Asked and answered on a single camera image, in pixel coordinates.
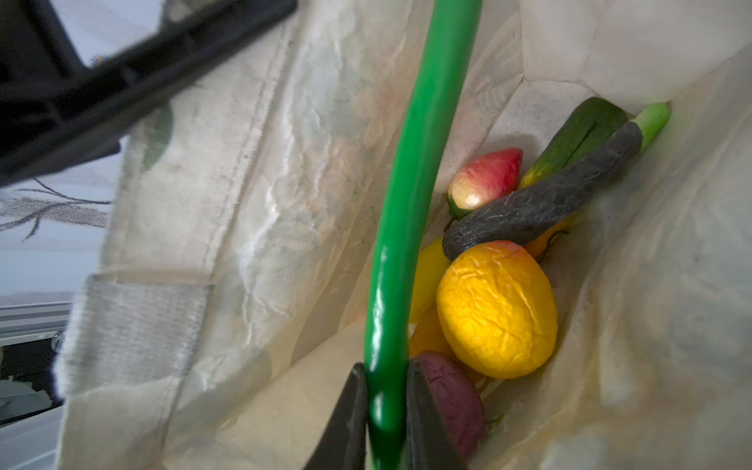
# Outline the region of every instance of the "cucumber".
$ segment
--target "cucumber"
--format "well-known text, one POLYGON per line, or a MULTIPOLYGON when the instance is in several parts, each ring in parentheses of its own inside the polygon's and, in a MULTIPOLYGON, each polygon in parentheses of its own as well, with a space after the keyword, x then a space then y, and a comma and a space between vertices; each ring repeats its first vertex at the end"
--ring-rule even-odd
POLYGON ((551 176, 603 145, 626 122, 623 109, 601 98, 588 98, 572 111, 541 156, 525 173, 519 189, 551 176))
POLYGON ((556 174, 477 209, 444 233, 444 255, 454 261, 487 241, 528 244, 577 212, 610 183, 669 120, 665 103, 650 105, 624 123, 596 151, 556 174))

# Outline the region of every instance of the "bag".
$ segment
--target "bag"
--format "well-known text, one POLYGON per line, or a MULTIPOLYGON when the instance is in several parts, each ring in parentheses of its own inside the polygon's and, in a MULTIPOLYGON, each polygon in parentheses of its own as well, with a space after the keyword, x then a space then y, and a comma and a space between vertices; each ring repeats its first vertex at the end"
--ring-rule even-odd
MULTIPOLYGON (((310 0, 171 100, 168 141, 148 132, 157 114, 134 129, 56 365, 59 468, 305 464, 362 360, 371 249, 431 9, 310 0)), ((549 252, 557 349, 487 387, 498 424, 471 468, 752 456, 750 23, 744 0, 484 5, 424 245, 474 156, 521 147, 527 170, 595 94, 630 113, 671 100, 673 114, 549 252)))

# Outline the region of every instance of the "green plastic stalk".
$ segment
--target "green plastic stalk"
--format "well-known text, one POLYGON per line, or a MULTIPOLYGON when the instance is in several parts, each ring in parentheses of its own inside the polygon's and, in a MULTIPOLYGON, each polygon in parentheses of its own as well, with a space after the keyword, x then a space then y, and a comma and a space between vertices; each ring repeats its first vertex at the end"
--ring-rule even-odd
POLYGON ((650 145, 659 130, 663 129, 671 117, 671 107, 669 103, 653 103, 642 110, 635 119, 632 120, 642 131, 642 147, 640 151, 650 145))
POLYGON ((405 443, 408 317, 418 249, 482 4, 435 2, 381 211, 365 330, 368 430, 377 470, 398 468, 405 443))

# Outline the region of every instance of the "purple onion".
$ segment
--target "purple onion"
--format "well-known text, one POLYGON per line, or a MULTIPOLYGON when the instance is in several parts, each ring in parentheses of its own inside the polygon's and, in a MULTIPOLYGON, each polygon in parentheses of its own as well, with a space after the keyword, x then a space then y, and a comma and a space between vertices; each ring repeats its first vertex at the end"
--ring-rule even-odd
POLYGON ((433 351, 415 356, 423 365, 439 412, 460 455, 467 458, 486 434, 483 403, 462 366, 433 351))

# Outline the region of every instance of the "purple vegetable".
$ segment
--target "purple vegetable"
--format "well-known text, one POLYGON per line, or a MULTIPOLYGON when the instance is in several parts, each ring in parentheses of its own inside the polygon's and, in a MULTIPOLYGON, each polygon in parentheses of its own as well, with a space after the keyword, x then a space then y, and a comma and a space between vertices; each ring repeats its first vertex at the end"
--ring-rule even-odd
POLYGON ((415 356, 420 360, 433 398, 460 455, 467 458, 486 434, 483 403, 462 366, 433 351, 415 356))

